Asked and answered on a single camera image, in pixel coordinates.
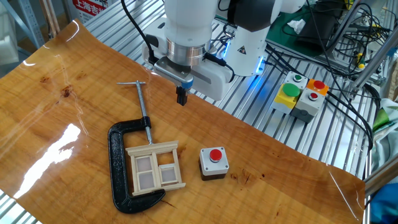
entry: wooden table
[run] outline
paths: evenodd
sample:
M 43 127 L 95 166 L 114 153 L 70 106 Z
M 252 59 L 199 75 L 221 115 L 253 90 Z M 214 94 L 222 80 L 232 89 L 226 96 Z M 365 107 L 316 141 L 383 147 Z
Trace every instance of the wooden table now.
M 113 205 L 108 129 L 141 117 L 179 140 L 183 182 L 127 215 Z M 0 80 L 0 189 L 43 223 L 361 223 L 364 182 L 304 156 L 101 44 L 78 21 Z M 145 132 L 126 147 L 147 144 Z M 204 182 L 199 150 L 223 146 L 225 179 Z

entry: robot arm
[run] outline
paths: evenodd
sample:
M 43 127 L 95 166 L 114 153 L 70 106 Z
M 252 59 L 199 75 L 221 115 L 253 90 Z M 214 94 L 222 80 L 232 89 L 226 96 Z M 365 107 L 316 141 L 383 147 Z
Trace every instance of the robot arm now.
M 177 102 L 187 102 L 189 89 L 221 100 L 230 88 L 233 72 L 208 60 L 211 49 L 211 23 L 218 4 L 228 4 L 228 21 L 238 25 L 230 40 L 224 59 L 241 76 L 262 73 L 258 65 L 264 58 L 266 36 L 281 9 L 305 0 L 166 0 L 166 18 L 154 21 L 145 31 L 155 56 L 155 72 L 175 83 Z M 148 46 L 142 44 L 142 56 L 148 62 Z

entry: tabletop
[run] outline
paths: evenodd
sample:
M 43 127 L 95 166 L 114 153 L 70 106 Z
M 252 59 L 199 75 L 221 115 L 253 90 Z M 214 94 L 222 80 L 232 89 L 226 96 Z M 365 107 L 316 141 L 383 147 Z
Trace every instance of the tabletop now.
M 124 214 L 113 205 L 108 130 L 141 118 L 154 142 L 179 141 L 182 189 Z M 42 223 L 361 223 L 364 182 L 189 96 L 96 40 L 79 21 L 0 79 L 0 189 Z M 124 137 L 147 144 L 145 132 Z M 229 171 L 202 181 L 202 148 L 223 146 Z

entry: window pane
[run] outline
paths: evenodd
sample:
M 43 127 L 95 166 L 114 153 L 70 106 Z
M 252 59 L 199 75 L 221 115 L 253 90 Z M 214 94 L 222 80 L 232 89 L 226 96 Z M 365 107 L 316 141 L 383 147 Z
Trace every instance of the window pane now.
M 177 180 L 177 178 L 175 177 L 174 168 L 162 169 L 162 181 L 163 182 L 169 182 L 169 181 L 174 181 L 174 180 Z
M 152 176 L 152 172 L 138 174 L 138 178 L 139 178 L 139 188 L 141 190 L 155 187 L 154 177 Z
M 152 166 L 150 165 L 150 159 L 149 157 L 144 157 L 144 158 L 137 158 L 137 168 L 138 172 L 144 172 L 152 169 Z

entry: red push button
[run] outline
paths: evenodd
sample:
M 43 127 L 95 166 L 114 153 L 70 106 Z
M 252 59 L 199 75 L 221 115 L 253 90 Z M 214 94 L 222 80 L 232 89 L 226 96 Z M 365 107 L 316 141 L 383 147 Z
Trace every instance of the red push button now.
M 223 154 L 221 153 L 220 150 L 213 149 L 210 151 L 210 160 L 212 162 L 218 162 L 221 160 L 222 157 L 223 157 Z
M 315 101 L 318 99 L 318 95 L 316 93 L 311 93 L 309 98 L 310 98 L 310 100 Z
M 325 84 L 322 81 L 315 81 L 313 86 L 319 90 L 323 90 L 325 88 Z

